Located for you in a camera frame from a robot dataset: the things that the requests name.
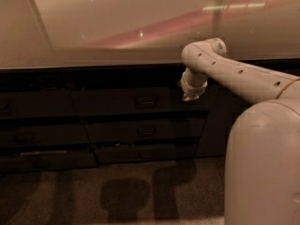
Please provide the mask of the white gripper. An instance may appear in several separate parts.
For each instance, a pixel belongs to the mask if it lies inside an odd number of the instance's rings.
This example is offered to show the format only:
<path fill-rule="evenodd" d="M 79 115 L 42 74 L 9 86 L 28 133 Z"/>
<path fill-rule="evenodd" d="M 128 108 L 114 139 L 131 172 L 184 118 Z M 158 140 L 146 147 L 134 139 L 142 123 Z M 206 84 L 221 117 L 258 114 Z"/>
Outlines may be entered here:
<path fill-rule="evenodd" d="M 202 74 L 184 72 L 180 81 L 183 101 L 188 102 L 198 99 L 207 87 L 208 77 Z"/>

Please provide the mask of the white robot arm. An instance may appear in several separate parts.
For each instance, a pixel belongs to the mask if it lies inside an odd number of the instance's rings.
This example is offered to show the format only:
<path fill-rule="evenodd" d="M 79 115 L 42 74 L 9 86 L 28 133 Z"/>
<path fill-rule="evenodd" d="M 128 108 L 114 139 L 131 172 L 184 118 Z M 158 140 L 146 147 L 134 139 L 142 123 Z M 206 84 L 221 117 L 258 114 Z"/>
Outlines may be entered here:
<path fill-rule="evenodd" d="M 182 51 L 185 99 L 209 78 L 251 104 L 236 119 L 225 162 L 225 225 L 300 225 L 300 82 L 226 57 L 220 38 Z"/>

